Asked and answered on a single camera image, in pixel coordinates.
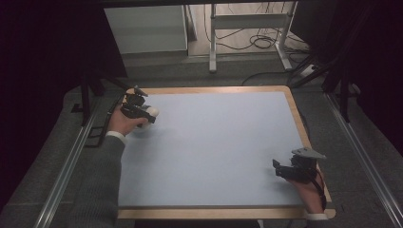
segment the table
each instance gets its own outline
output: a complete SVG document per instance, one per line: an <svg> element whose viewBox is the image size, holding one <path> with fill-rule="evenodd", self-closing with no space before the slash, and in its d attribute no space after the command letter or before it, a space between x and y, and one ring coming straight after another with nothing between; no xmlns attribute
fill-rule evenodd
<svg viewBox="0 0 403 228"><path fill-rule="evenodd" d="M301 118L298 115L296 104L293 100L292 94L286 86L251 86L251 87L182 87L182 88L145 88L144 92L150 94L149 99L152 101L152 95L214 95L214 94L234 94L240 95L254 95L258 93L280 93L285 96L286 103L289 106L290 114L294 122L292 125L297 130L297 135L300 138L300 143L303 146L311 147L305 129L303 127ZM159 117L156 124L163 122L163 117ZM123 157L123 175L125 174L125 162L129 157ZM328 205L331 207L331 198L327 189L325 190L328 199ZM329 218L335 216L336 211L333 208L328 208L325 213ZM281 206L281 205L227 205L227 206L200 206L196 202L195 205L181 207L178 205L165 205L165 206L125 206L121 207L119 212L120 219L302 219L304 218L304 210L302 205L296 206Z"/></svg>

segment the cable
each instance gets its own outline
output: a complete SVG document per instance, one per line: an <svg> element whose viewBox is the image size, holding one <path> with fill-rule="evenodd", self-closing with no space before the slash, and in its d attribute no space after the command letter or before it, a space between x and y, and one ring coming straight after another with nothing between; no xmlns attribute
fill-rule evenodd
<svg viewBox="0 0 403 228"><path fill-rule="evenodd" d="M263 75L263 74L285 74L285 73L290 73L290 72L288 72L288 71L282 71L282 72L262 72L262 73L252 74L251 76L249 76L249 77L247 77L246 79L244 79L244 80L242 81L242 83L240 84L240 86L244 86L245 83L246 83L248 80L250 80L250 79L252 79L252 78L255 78L256 76L260 76L260 75Z"/></svg>
<svg viewBox="0 0 403 228"><path fill-rule="evenodd" d="M267 13L267 12L269 12L269 3L267 3L267 7L266 7L266 10L264 11L264 13Z"/></svg>
<svg viewBox="0 0 403 228"><path fill-rule="evenodd" d="M251 44L253 44L256 48L259 48L259 49L267 49L267 48L271 48L271 47L276 43L276 41L277 41L277 39L278 39L278 33L277 33L277 35L276 35L276 38L273 39L273 38L270 37L270 36L259 35L259 32L260 32L260 29L259 29L259 31L258 31L258 34L253 35L253 36L251 36L251 37L249 38L249 42L250 42ZM265 41L265 42L268 42L268 43L269 43L269 46L267 46L267 47L259 46L259 45L257 44L257 41Z"/></svg>
<svg viewBox="0 0 403 228"><path fill-rule="evenodd" d="M230 48L230 49L234 49L234 50L243 50L243 49L250 48L250 47L253 46L254 44L251 44L251 45L249 45L249 46L247 46L247 47L231 47L231 46L227 46L227 45L221 44L221 43L216 43L216 45L224 46L224 47L227 47L227 48Z"/></svg>
<svg viewBox="0 0 403 228"><path fill-rule="evenodd" d="M242 30L244 30L245 28L241 28L241 29L239 29L239 30L237 30L237 31L234 31L234 32L232 32L232 33L230 33L230 34L228 34L228 35L225 35L225 36L222 36L222 37L218 37L217 36L217 34L216 34L216 38L217 39L223 39L223 38L227 38L228 36L232 36L232 35L234 35L235 33L238 33L238 32L240 32L240 31L242 31Z"/></svg>
<svg viewBox="0 0 403 228"><path fill-rule="evenodd" d="M235 13L231 10L231 8L229 8L229 3L228 3L228 9L232 12L232 14L235 14Z"/></svg>
<svg viewBox="0 0 403 228"><path fill-rule="evenodd" d="M255 13L258 13L259 9L263 6L263 3L260 4L260 6L258 7L258 9L256 9Z"/></svg>
<svg viewBox="0 0 403 228"><path fill-rule="evenodd" d="M282 2L282 8L281 8L281 13L284 10L285 2Z"/></svg>

